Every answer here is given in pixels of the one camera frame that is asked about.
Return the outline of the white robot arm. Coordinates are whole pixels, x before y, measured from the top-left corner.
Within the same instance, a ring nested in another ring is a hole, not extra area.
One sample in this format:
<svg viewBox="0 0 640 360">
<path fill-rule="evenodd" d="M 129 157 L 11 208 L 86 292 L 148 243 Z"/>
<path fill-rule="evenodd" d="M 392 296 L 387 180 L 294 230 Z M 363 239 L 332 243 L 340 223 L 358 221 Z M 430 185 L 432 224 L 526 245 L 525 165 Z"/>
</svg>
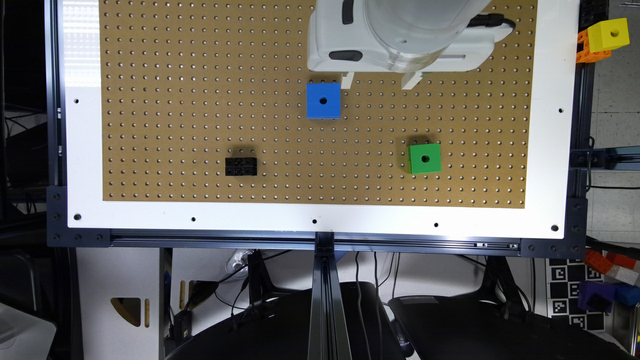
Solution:
<svg viewBox="0 0 640 360">
<path fill-rule="evenodd" d="M 485 10 L 489 0 L 318 0 L 310 15 L 307 67 L 403 75 L 411 89 L 424 73 L 478 68 L 516 28 Z"/>
</svg>

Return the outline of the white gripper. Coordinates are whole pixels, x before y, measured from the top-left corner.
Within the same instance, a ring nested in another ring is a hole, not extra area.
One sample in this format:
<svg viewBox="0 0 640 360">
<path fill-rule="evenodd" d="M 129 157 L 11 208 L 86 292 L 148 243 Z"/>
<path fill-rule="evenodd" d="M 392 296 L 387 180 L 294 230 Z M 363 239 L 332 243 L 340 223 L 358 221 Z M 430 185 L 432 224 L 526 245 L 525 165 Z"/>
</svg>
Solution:
<svg viewBox="0 0 640 360">
<path fill-rule="evenodd" d="M 422 72 L 466 72 L 479 67 L 495 44 L 514 31 L 514 21 L 489 13 L 489 0 L 325 0 L 309 20 L 307 66 L 344 72 L 406 73 L 412 90 Z"/>
</svg>

